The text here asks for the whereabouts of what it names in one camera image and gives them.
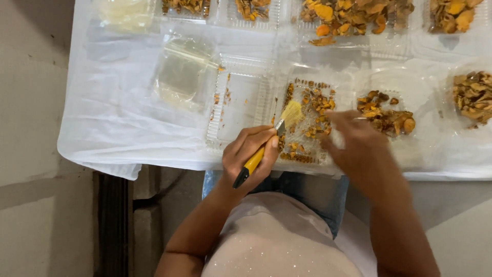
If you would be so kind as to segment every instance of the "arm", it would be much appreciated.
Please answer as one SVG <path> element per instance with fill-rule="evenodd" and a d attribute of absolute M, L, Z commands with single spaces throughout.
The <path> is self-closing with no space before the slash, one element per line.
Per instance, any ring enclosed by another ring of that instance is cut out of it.
<path fill-rule="evenodd" d="M 371 204 L 370 237 L 378 275 L 440 276 L 432 250 L 412 206 L 407 181 L 388 148 L 388 140 L 357 111 L 327 114 L 345 139 L 337 148 L 329 137 L 321 146 Z"/>
<path fill-rule="evenodd" d="M 205 256 L 214 246 L 231 210 L 270 174 L 278 156 L 276 133 L 271 125 L 246 128 L 224 149 L 222 177 L 174 232 L 155 277 L 201 275 Z M 233 189 L 243 165 L 264 143 L 265 154 L 259 166 L 241 187 Z"/>

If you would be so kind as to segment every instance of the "left hand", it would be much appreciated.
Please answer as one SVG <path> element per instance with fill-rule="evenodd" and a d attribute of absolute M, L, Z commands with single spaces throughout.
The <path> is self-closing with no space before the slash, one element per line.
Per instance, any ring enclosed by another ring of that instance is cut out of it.
<path fill-rule="evenodd" d="M 250 157 L 264 144 L 265 154 L 258 167 L 248 179 L 237 189 L 232 188 L 239 172 Z M 262 125 L 244 128 L 235 141 L 231 142 L 222 155 L 224 173 L 218 186 L 231 190 L 231 193 L 244 197 L 260 184 L 272 171 L 272 166 L 278 158 L 278 136 L 273 125 Z"/>

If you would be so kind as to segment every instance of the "paintbrush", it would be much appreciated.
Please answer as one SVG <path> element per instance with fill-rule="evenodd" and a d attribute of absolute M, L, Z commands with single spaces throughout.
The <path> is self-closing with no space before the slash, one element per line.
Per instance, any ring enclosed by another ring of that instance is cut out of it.
<path fill-rule="evenodd" d="M 274 126 L 275 130 L 277 131 L 277 136 L 280 136 L 290 126 L 297 124 L 302 116 L 303 114 L 301 112 L 301 104 L 295 101 L 290 101 L 283 110 L 282 115 L 280 116 L 280 120 Z M 241 170 L 241 172 L 239 172 L 236 181 L 232 185 L 233 188 L 240 187 L 244 183 L 244 181 L 248 179 L 248 177 L 253 173 L 253 171 L 260 163 L 261 159 L 263 159 L 264 154 L 265 143 L 245 163 L 243 169 Z"/>

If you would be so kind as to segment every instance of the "white shirt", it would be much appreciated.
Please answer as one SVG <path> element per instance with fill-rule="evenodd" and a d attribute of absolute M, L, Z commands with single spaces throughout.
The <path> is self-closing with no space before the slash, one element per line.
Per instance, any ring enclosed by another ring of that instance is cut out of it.
<path fill-rule="evenodd" d="M 246 196 L 209 255 L 203 277 L 360 277 L 328 225 L 299 201 L 276 192 Z"/>

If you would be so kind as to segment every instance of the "person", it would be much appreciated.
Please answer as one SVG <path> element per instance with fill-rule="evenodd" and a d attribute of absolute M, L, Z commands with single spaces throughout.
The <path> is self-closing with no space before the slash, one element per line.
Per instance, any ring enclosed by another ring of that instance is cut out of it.
<path fill-rule="evenodd" d="M 367 121 L 356 119 L 357 111 L 329 111 L 327 116 L 345 147 L 338 148 L 328 136 L 320 139 L 321 147 L 370 202 L 370 239 L 378 275 L 440 276 L 387 138 Z M 260 165 L 233 189 L 244 163 L 264 143 Z M 309 184 L 301 183 L 302 174 L 284 173 L 272 181 L 277 144 L 272 125 L 258 126 L 243 129 L 224 149 L 222 175 L 207 173 L 206 196 L 169 240 L 156 277 L 362 276 L 333 242 L 347 182 L 342 179 L 331 191 L 334 197 L 322 201 L 323 188 L 308 189 Z M 209 188 L 214 179 L 215 186 Z"/>

